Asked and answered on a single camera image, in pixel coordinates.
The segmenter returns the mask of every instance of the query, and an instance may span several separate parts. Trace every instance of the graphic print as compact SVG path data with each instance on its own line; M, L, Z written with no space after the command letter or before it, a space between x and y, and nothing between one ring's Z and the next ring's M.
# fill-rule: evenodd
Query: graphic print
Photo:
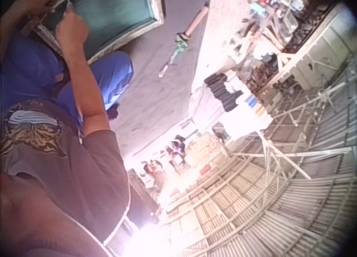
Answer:
M44 153L56 153L59 157L67 156L59 145L61 122L42 112L15 107L7 113L2 129L1 157L18 144Z

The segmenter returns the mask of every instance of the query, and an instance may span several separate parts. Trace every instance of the tiger print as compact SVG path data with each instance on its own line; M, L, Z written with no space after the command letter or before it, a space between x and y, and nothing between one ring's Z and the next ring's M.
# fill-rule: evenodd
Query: tiger print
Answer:
M7 120L3 121L1 157L6 156L18 144L26 144L39 152L55 153L59 157L67 156L59 145L61 122L57 120L57 125L30 122L12 124L8 119L18 109L19 107L10 110L6 116Z

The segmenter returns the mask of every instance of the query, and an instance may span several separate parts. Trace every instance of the man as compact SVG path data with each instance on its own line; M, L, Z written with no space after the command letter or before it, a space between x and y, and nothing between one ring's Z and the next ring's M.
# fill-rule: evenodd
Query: man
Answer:
M48 1L17 0L1 18L0 245L17 256L109 256L102 244L130 197L105 109L127 87L132 65L115 52L89 67L88 28L68 9L56 38L71 83L51 96L63 65L14 33L22 17L49 12Z

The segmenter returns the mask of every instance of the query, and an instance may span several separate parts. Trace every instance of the wooden frame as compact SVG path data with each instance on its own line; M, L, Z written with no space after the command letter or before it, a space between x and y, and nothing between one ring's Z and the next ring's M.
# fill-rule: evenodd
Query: wooden frame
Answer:
M54 8L56 8L59 4L61 4L65 0L52 0L54 4ZM127 44L129 41L135 39L136 37L152 30L160 25L163 24L163 12L162 12L162 4L161 0L149 0L150 6L153 12L153 19L147 23L144 23L129 32L125 33L121 37L117 38L116 40L110 42L109 44L105 45L99 52L93 55L89 60L88 63L91 64L92 62L96 61L97 59L101 58L105 54L108 54L112 51L117 50L118 48L122 47L123 45ZM61 49L56 38L53 36L52 32L42 24L42 20L37 22L36 27L32 28L47 44L49 44L57 53L62 56Z

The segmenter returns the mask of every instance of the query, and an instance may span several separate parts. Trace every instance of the corrugated metal roof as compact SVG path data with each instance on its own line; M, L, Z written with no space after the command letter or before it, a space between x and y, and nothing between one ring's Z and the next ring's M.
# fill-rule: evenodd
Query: corrugated metal roof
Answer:
M272 158L270 170L264 157L236 157L173 203L163 229L176 249L180 245L179 256L328 256L338 248L357 213L356 149L351 147L356 145L357 61L352 60L330 88L345 83L329 95L333 106L319 99L304 108L298 126L286 114L264 132L282 152L323 151L290 157L311 180L281 157L281 168ZM316 91L309 94L286 96L276 115L317 97ZM263 153L259 138L250 136L242 147ZM324 151L336 148L345 153Z

